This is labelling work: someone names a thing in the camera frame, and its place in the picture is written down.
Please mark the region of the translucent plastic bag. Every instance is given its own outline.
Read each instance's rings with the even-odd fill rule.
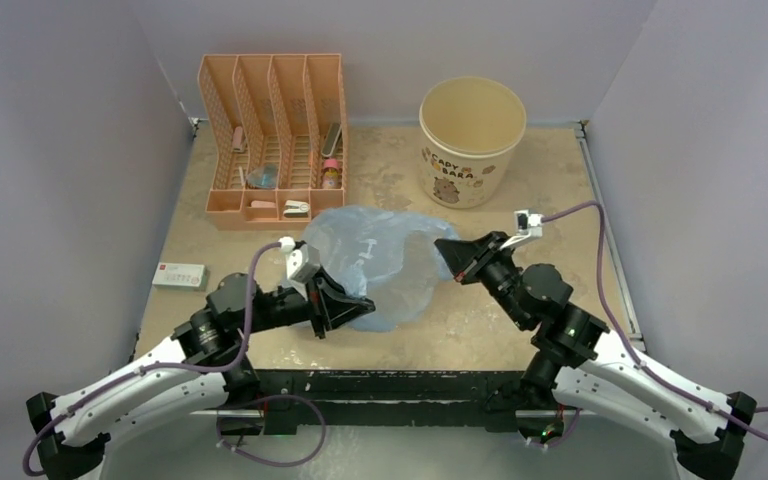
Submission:
[[[434,247],[438,238],[459,237],[438,218],[358,205],[326,210],[302,234],[347,293],[375,302],[374,313],[349,324],[374,332],[419,318],[437,283],[452,278]]]

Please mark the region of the cartoon bear print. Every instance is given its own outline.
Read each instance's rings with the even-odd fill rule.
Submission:
[[[434,178],[434,196],[446,203],[458,203],[458,187],[451,180]]]

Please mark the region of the wooden tabletop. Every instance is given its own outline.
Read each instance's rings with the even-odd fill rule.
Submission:
[[[409,210],[449,221],[464,239],[491,230],[513,230],[513,211],[530,208],[551,214],[592,200],[593,189],[572,129],[526,131],[494,197],[471,210],[453,210],[420,190],[416,163],[419,127],[364,127],[350,130],[349,200],[388,210]],[[210,270],[208,292],[233,272],[245,272],[252,254],[266,243],[300,232],[218,231],[204,208],[216,166],[210,126],[201,124],[161,260],[198,263]],[[598,216],[593,209],[544,228],[543,238],[517,250],[520,266],[552,263],[575,292],[572,301],[607,321],[596,292]],[[608,303],[625,325],[626,315],[610,255],[605,254]],[[283,257],[267,253],[257,281],[268,291],[281,279]],[[205,292],[153,289],[136,353],[150,350],[204,306]],[[535,349],[480,285],[438,284],[431,305],[414,323],[389,333],[342,328],[324,340],[309,328],[288,327],[252,336],[255,368],[522,370]]]

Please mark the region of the bottle with pink cap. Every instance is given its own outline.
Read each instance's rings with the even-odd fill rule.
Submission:
[[[340,188],[340,162],[336,158],[325,160],[322,168],[322,188]]]

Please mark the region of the organizer compartment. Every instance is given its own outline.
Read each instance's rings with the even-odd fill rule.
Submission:
[[[206,55],[199,87],[214,130],[217,164],[207,214],[220,230],[304,228],[326,208],[346,204],[348,121],[339,54]],[[335,158],[341,187],[321,188],[320,149],[332,123],[340,123]],[[233,152],[242,127],[243,152]],[[257,189],[245,178],[255,168],[277,167],[277,188]],[[254,200],[275,208],[251,207]],[[283,214],[287,200],[308,203],[303,218]]]

